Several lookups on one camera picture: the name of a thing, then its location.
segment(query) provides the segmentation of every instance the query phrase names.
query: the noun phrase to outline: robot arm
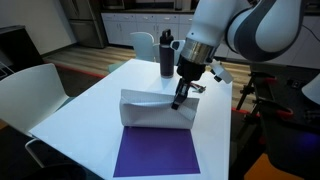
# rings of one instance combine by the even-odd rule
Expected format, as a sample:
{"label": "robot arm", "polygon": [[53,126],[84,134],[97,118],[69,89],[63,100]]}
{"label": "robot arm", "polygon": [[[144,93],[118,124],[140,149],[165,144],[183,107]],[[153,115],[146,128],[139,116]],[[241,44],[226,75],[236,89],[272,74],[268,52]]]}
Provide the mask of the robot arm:
{"label": "robot arm", "polygon": [[199,80],[205,66],[214,63],[223,37],[232,51],[250,61],[271,60],[285,52],[300,31],[304,1],[200,0],[181,51],[181,79],[172,108],[187,98],[191,81]]}

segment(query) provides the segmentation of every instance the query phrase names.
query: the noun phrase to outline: purple mat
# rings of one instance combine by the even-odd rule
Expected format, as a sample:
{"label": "purple mat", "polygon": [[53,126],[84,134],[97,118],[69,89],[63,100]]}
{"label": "purple mat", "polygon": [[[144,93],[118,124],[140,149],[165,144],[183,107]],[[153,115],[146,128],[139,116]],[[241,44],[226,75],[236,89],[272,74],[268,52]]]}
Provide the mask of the purple mat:
{"label": "purple mat", "polygon": [[114,177],[200,173],[190,130],[123,130]]}

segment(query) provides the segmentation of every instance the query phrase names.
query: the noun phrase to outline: wooden floor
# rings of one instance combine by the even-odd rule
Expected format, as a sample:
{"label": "wooden floor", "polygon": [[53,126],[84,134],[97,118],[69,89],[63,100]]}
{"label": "wooden floor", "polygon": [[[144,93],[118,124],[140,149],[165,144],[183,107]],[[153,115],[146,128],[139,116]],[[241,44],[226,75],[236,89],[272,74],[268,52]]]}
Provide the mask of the wooden floor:
{"label": "wooden floor", "polygon": [[[51,62],[59,66],[68,67],[78,71],[107,76],[107,66],[112,63],[126,61],[134,58],[132,49],[106,47],[105,49],[91,49],[84,47],[71,47],[61,52],[44,58],[45,62]],[[236,107],[241,97],[240,90],[249,81],[250,73],[248,65],[223,62],[224,67],[234,77],[232,106]],[[241,109],[251,111],[253,109],[253,95],[249,95]],[[5,123],[0,121],[0,129]],[[287,174],[274,168],[268,161],[267,155],[263,154],[251,170],[246,174],[245,180],[300,180],[301,178]]]}

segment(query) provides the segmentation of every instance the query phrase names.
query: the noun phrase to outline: white paper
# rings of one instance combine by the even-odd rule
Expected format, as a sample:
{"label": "white paper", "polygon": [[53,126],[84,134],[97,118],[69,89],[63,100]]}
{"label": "white paper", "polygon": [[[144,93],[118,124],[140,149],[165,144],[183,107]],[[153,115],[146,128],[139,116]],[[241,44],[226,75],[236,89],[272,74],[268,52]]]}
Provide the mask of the white paper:
{"label": "white paper", "polygon": [[173,95],[122,89],[121,122],[124,126],[191,129],[199,103],[187,98],[178,110],[171,108]]}

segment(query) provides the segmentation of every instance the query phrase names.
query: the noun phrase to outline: black bottle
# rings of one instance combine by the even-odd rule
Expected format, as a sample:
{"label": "black bottle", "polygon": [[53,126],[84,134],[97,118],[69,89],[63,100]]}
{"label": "black bottle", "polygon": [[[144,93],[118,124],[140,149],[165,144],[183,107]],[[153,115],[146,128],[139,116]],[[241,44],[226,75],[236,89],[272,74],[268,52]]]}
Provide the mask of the black bottle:
{"label": "black bottle", "polygon": [[174,50],[170,48],[173,41],[171,30],[162,31],[160,37],[160,73],[163,78],[171,78],[173,76]]}

